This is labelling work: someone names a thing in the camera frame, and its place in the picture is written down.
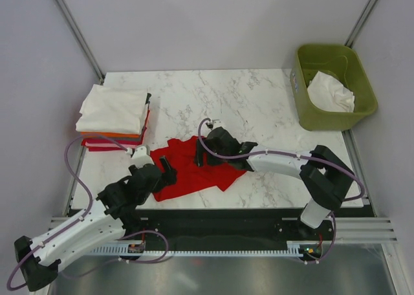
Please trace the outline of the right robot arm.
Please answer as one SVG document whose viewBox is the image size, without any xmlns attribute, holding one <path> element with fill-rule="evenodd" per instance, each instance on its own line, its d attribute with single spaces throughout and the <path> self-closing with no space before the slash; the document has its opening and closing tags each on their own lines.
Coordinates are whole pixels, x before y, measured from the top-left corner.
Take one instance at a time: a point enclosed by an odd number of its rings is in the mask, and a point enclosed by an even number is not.
<svg viewBox="0 0 414 295">
<path fill-rule="evenodd" d="M 311 151 L 276 151 L 256 142 L 238 142 L 223 127 L 214 127 L 206 138 L 196 140 L 195 163 L 219 166 L 228 164 L 239 171 L 272 172 L 301 180 L 310 201 L 296 223 L 298 235 L 313 238 L 322 221 L 345 201 L 354 173 L 326 146 Z"/>
</svg>

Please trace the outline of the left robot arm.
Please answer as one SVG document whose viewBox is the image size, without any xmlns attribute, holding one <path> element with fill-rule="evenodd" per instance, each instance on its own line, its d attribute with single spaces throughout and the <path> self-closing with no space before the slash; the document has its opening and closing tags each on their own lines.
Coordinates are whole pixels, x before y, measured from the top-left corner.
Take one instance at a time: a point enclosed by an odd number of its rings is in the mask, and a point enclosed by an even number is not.
<svg viewBox="0 0 414 295">
<path fill-rule="evenodd" d="M 147 233 L 136 207 L 177 181 L 177 171 L 166 157 L 156 165 L 150 157 L 129 167 L 130 174 L 107 185 L 88 207 L 45 234 L 22 236 L 14 243 L 17 270 L 30 292 L 40 290 L 59 272 L 86 253 L 114 240 Z"/>
</svg>

